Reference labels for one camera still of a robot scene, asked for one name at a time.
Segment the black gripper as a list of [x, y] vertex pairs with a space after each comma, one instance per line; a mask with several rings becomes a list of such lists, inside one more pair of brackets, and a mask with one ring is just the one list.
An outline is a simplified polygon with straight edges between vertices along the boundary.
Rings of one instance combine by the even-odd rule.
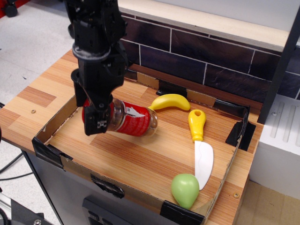
[[125, 47], [121, 42], [116, 42], [101, 55], [73, 45], [72, 52], [78, 59], [79, 68], [72, 72], [71, 79], [74, 82], [76, 104], [83, 107], [85, 134], [105, 133], [111, 121], [111, 108], [108, 106], [113, 99], [112, 91], [123, 85], [128, 70]]

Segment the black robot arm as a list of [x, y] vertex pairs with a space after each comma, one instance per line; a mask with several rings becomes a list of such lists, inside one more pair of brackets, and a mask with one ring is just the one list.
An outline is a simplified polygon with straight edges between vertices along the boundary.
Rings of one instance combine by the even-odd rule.
[[111, 120], [112, 91], [124, 83], [128, 59], [120, 39], [126, 35], [116, 0], [66, 0], [73, 55], [71, 74], [76, 103], [83, 108], [86, 135], [105, 133]]

